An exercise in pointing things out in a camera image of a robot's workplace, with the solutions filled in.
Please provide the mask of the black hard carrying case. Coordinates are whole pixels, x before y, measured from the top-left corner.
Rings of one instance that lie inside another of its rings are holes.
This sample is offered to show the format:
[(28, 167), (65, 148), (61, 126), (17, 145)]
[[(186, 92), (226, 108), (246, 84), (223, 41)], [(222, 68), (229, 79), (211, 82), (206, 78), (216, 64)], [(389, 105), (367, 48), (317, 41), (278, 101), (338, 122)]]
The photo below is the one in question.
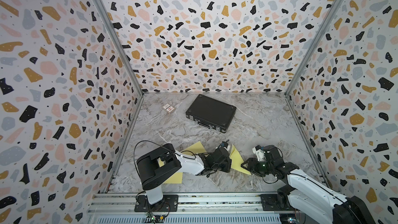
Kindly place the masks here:
[(186, 117), (198, 125), (226, 133), (236, 110), (234, 105), (200, 94), (186, 110)]

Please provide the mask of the playing card box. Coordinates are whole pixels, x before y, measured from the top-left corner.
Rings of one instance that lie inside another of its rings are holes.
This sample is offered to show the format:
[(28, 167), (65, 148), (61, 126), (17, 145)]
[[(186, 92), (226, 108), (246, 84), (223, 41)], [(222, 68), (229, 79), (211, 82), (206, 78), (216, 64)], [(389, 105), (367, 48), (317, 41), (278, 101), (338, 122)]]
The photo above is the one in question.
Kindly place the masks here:
[(164, 111), (166, 111), (168, 114), (171, 114), (171, 113), (174, 112), (175, 107), (173, 107), (173, 106), (172, 106), (171, 104), (169, 104), (169, 103), (166, 103), (165, 105), (162, 106), (162, 109), (163, 109)]

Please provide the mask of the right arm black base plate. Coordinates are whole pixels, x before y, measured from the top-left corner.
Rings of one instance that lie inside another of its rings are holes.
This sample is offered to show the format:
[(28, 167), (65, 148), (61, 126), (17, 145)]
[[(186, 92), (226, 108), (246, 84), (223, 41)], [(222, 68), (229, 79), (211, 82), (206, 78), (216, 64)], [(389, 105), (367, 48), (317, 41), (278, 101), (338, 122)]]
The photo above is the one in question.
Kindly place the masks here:
[(288, 202), (283, 203), (278, 194), (261, 194), (260, 201), (263, 211), (293, 211)]

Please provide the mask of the aluminium corner post left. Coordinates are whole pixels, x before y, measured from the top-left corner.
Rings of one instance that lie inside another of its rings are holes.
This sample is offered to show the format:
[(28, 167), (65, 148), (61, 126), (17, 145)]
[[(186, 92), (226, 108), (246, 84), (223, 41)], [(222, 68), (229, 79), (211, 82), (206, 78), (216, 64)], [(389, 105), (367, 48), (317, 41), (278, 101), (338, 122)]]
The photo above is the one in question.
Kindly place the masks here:
[(98, 10), (99, 17), (104, 23), (104, 27), (107, 31), (107, 33), (110, 36), (110, 39), (114, 43), (114, 46), (120, 55), (120, 58), (122, 60), (123, 65), (125, 66), (125, 69), (132, 81), (133, 88), (135, 92), (138, 94), (138, 97), (141, 99), (143, 97), (143, 92), (142, 89), (139, 86), (138, 80), (132, 70), (131, 64), (127, 58), (127, 55), (122, 47), (122, 44), (120, 43), (120, 40), (116, 34), (115, 28), (113, 27), (112, 21), (109, 19), (107, 10), (102, 2), (102, 0), (93, 0), (93, 4), (95, 5), (96, 9)]

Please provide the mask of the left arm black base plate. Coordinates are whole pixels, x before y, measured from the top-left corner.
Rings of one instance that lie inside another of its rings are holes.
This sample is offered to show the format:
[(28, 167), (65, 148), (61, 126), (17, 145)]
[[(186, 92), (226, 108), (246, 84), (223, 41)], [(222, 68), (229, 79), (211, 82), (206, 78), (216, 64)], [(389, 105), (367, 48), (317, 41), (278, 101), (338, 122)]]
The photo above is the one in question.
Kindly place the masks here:
[(136, 197), (134, 211), (137, 213), (177, 212), (178, 200), (178, 195), (164, 195), (160, 202), (150, 204), (146, 195), (139, 195)]

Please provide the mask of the aluminium corner post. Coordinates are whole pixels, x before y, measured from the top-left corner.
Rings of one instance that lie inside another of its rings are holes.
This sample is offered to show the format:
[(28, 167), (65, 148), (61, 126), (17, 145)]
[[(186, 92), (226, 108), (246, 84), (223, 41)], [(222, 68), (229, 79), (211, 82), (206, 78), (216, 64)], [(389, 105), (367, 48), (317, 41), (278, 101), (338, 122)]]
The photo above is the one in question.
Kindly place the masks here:
[(132, 70), (131, 64), (127, 58), (127, 55), (122, 47), (122, 44), (120, 43), (120, 40), (116, 34), (115, 28), (113, 27), (112, 21), (109, 19), (107, 10), (102, 2), (102, 0), (93, 0), (93, 4), (95, 5), (96, 9), (98, 10), (99, 17), (104, 23), (104, 27), (107, 31), (107, 33), (110, 36), (110, 39), (114, 43), (114, 46), (120, 55), (120, 58), (122, 60), (123, 65), (125, 66), (125, 69), (132, 81), (133, 88), (135, 92), (138, 94), (138, 97), (141, 99), (143, 97), (143, 92), (142, 89), (139, 86), (138, 80)]
[(298, 66), (296, 73), (293, 76), (293, 79), (287, 88), (287, 91), (285, 93), (285, 97), (287, 100), (289, 99), (289, 95), (292, 93), (292, 91), (294, 89), (294, 85), (299, 80), (301, 73), (303, 72), (305, 66), (310, 61), (310, 59), (311, 59), (312, 55), (314, 54), (315, 50), (317, 49), (319, 43), (322, 41), (323, 36), (326, 34), (329, 26), (331, 25), (334, 17), (336, 16), (336, 13), (337, 13), (338, 9), (340, 8), (341, 4), (343, 3), (343, 1), (344, 0), (335, 0), (333, 2), (330, 10), (328, 11), (325, 19), (323, 20), (322, 24), (320, 25), (319, 30), (315, 34), (312, 42), (310, 43), (310, 46), (307, 49), (307, 52), (305, 53), (305, 56), (304, 56), (302, 62)]

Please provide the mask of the aluminium mounting rail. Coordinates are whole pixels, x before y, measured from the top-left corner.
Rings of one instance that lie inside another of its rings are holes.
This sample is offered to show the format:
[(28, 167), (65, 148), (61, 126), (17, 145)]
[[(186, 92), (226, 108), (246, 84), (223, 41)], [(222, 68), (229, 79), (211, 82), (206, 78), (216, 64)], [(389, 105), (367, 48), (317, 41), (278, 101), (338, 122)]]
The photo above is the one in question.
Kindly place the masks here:
[(307, 214), (263, 211), (260, 195), (275, 192), (166, 193), (178, 195), (177, 212), (134, 211), (138, 194), (98, 194), (88, 210), (90, 224), (316, 224)]

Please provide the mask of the aluminium corner post right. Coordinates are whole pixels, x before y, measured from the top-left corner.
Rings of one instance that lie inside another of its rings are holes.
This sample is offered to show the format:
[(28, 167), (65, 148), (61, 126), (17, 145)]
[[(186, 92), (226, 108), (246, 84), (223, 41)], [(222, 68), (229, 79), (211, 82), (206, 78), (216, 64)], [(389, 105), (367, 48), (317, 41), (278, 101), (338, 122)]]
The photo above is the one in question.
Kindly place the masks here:
[(340, 8), (341, 4), (343, 3), (343, 1), (344, 0), (335, 0), (333, 2), (330, 10), (328, 11), (325, 19), (323, 20), (322, 24), (320, 25), (319, 30), (315, 34), (312, 42), (310, 43), (310, 46), (307, 49), (307, 52), (305, 53), (305, 56), (304, 56), (302, 62), (298, 66), (296, 73), (293, 76), (293, 79), (287, 88), (287, 91), (285, 93), (285, 97), (287, 100), (289, 99), (289, 95), (292, 93), (292, 91), (294, 89), (294, 85), (299, 80), (301, 73), (303, 72), (305, 66), (310, 61), (310, 59), (311, 59), (312, 55), (314, 54), (315, 50), (317, 49), (319, 43), (322, 41), (323, 36), (326, 34), (329, 26), (331, 25), (334, 17), (336, 16), (336, 13), (337, 13), (338, 9)]

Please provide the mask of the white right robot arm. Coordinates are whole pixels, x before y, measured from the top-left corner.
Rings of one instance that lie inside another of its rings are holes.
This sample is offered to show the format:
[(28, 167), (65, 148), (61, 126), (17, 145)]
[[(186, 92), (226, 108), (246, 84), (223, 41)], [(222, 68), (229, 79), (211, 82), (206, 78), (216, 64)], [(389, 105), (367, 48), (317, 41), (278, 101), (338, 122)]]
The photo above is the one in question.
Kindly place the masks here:
[(297, 209), (320, 224), (373, 224), (375, 221), (360, 198), (347, 197), (308, 176), (297, 165), (285, 162), (274, 145), (256, 146), (254, 158), (240, 166), (259, 177), (274, 176), (285, 185), (278, 189), (280, 209)]

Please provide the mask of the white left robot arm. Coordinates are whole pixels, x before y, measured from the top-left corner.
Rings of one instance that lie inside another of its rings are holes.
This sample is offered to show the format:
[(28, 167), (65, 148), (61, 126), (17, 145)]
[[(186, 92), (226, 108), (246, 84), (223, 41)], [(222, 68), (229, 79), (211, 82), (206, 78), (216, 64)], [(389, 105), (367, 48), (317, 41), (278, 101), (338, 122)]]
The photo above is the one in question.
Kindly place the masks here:
[(228, 141), (221, 142), (213, 152), (191, 155), (179, 152), (171, 143), (167, 143), (135, 159), (135, 168), (147, 202), (156, 205), (163, 201), (162, 184), (176, 173), (206, 177), (216, 172), (229, 173), (232, 166), (231, 151), (232, 146)]

